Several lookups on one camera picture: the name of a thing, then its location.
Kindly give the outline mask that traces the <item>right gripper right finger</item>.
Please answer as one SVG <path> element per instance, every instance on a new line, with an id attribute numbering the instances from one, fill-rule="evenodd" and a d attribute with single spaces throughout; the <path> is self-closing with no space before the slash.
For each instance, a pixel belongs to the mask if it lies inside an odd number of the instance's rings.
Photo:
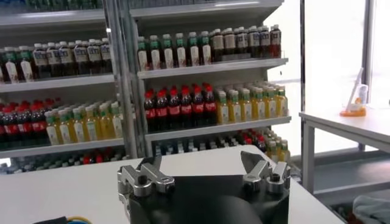
<path id="1" fill-rule="evenodd" d="M 247 193 L 256 193 L 264 186 L 269 194 L 282 194 L 290 189 L 290 168 L 286 162 L 277 162 L 274 167 L 261 155 L 241 151 L 241 161 L 246 170 L 243 188 Z"/>

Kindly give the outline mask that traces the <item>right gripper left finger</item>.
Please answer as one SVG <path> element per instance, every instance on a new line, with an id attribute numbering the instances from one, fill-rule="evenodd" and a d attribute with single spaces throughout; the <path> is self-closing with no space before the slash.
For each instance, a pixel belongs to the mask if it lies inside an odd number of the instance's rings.
<path id="1" fill-rule="evenodd" d="M 162 156 L 144 158 L 137 168 L 122 166 L 118 170 L 118 181 L 129 187 L 136 197 L 148 197 L 155 189 L 161 194 L 172 194 L 176 188 L 175 179 L 160 171 Z"/>

